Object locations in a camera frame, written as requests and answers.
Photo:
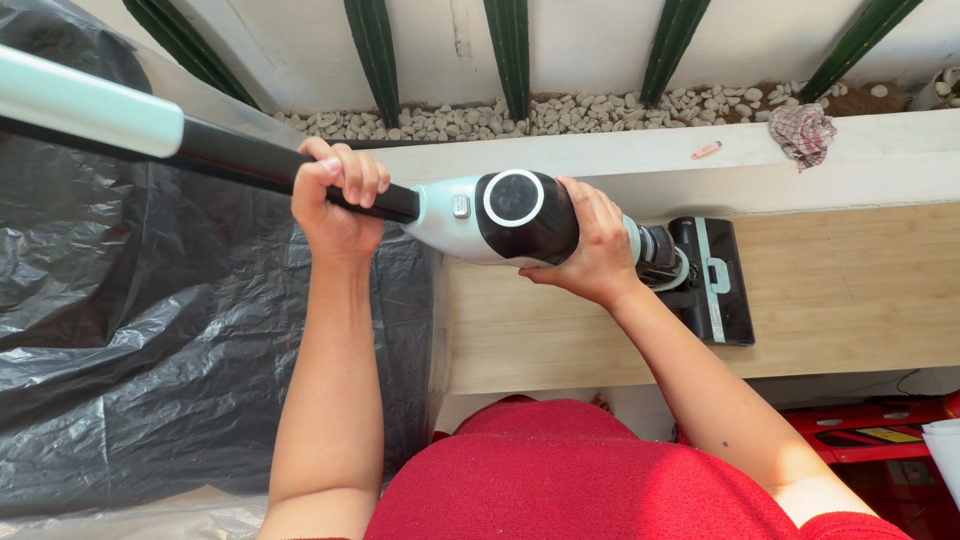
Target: pink usb drive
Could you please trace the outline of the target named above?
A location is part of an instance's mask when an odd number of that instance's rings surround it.
[[[719,140],[717,140],[717,141],[715,141],[715,142],[711,142],[711,143],[708,144],[707,146],[701,148],[700,150],[697,150],[697,151],[694,152],[693,154],[690,154],[690,158],[691,158],[692,160],[698,160],[698,159],[702,158],[703,156],[706,156],[707,154],[712,154],[712,153],[716,152],[717,150],[720,150],[720,147],[721,147],[721,146],[723,146],[723,143],[720,142]]]

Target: hand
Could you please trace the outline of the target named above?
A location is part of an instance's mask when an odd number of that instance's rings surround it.
[[[346,144],[331,148],[315,136],[306,139],[299,152],[317,160],[300,166],[290,205],[314,259],[370,264],[383,236],[383,220],[333,205],[326,200],[326,188],[336,185],[348,203],[368,209],[390,186],[390,172],[368,154],[354,153]]]
[[[534,283],[557,285],[610,311],[630,292],[642,287],[630,251],[623,211],[588,184],[558,176],[573,202],[580,225],[580,243],[566,261],[552,268],[524,268],[519,274]]]

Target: red shirt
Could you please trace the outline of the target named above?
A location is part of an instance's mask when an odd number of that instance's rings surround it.
[[[624,538],[909,540],[866,514],[797,529],[756,482],[711,455],[639,440],[573,400],[493,404],[408,462],[370,540]]]

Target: wooden floor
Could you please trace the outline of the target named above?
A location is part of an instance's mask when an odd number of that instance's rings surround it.
[[[756,330],[745,378],[960,364],[960,204],[734,220]],[[505,266],[451,267],[448,392],[653,382],[600,307]]]

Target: checkered rag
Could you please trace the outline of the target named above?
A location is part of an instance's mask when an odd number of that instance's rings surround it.
[[[777,107],[770,113],[770,135],[783,152],[804,169],[819,165],[827,157],[827,145],[837,135],[831,116],[824,114],[819,103],[798,107]]]

